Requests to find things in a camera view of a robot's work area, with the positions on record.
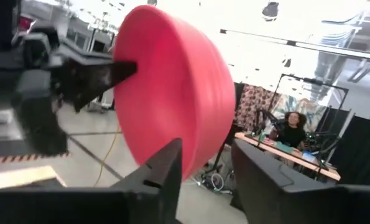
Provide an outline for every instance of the red bowl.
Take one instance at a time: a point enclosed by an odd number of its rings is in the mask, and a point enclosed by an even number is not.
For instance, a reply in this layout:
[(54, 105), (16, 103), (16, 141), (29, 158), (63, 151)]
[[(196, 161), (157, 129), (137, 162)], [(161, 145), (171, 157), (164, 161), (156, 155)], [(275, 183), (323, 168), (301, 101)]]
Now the red bowl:
[(213, 43), (154, 6), (122, 23), (115, 60), (138, 72), (114, 88), (123, 135), (138, 164), (174, 138), (183, 141), (182, 180), (217, 153), (234, 118), (234, 85)]

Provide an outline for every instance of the yellow and black stripe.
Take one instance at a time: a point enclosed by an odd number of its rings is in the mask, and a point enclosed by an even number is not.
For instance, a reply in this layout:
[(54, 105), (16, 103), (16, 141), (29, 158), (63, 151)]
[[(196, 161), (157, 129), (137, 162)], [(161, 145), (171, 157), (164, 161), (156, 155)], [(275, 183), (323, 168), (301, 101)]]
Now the yellow and black stripe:
[(36, 161), (39, 159), (51, 159), (51, 158), (66, 158), (70, 157), (72, 154), (69, 152), (65, 152), (62, 154), (58, 154), (55, 156), (46, 156), (46, 155), (39, 155), (39, 154), (29, 154), (24, 156), (0, 156), (0, 164), (10, 163), (10, 162), (29, 162), (29, 161)]

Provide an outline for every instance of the table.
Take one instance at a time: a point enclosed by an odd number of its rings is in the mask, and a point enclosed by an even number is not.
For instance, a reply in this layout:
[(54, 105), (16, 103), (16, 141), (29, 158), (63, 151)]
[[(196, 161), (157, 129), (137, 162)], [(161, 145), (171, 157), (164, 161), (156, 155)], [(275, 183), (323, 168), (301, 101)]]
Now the table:
[[(250, 139), (250, 138), (247, 138), (245, 135), (246, 133), (236, 133), (234, 137), (241, 139), (243, 141), (246, 141), (249, 144), (252, 144), (254, 146), (258, 145), (257, 139)], [(314, 170), (315, 172), (319, 171), (319, 165), (318, 165), (317, 160), (314, 160), (312, 163), (305, 161), (304, 159), (302, 159), (302, 152), (300, 152), (297, 149), (294, 149), (291, 154), (288, 154), (286, 152), (281, 151), (280, 149), (275, 148), (274, 145), (264, 144), (263, 142), (260, 142), (258, 147), (263, 150), (269, 151), (273, 154), (276, 154), (284, 159), (288, 159), (294, 163), (304, 166), (308, 169)], [(320, 173), (328, 177), (329, 180), (331, 179), (334, 181), (339, 181), (341, 179), (341, 176), (339, 175), (339, 173), (331, 167), (329, 167), (328, 170), (321, 169)]]
[(66, 187), (64, 181), (51, 166), (33, 167), (0, 173), (0, 189), (20, 187), (43, 180), (57, 179)]

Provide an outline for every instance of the floor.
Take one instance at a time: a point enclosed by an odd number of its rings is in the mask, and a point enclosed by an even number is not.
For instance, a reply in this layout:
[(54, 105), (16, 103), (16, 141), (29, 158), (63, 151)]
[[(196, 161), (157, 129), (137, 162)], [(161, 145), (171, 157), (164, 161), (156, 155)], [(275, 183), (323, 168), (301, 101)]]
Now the floor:
[[(109, 111), (106, 114), (98, 114), (82, 111), (75, 114), (71, 107), (64, 106), (59, 111), (59, 120), (61, 127), (67, 133), (72, 134), (73, 140), (68, 142), (71, 157), (1, 164), (0, 172), (50, 165), (69, 187), (93, 186), (101, 166), (94, 158), (81, 150), (79, 145), (85, 146), (97, 159), (103, 160), (114, 138), (114, 134), (111, 133), (117, 130), (116, 113)], [(8, 128), (0, 125), (0, 137), (6, 136), (13, 139), (20, 138), (20, 132), (14, 122)], [(137, 168), (121, 134), (118, 134), (113, 151), (106, 163), (113, 171), (104, 170), (99, 187), (110, 186), (118, 181), (117, 175), (125, 177)], [(180, 191), (177, 218), (184, 224), (247, 223), (244, 214), (229, 205), (230, 199), (228, 195), (218, 195), (203, 189), (191, 180), (185, 181)]]

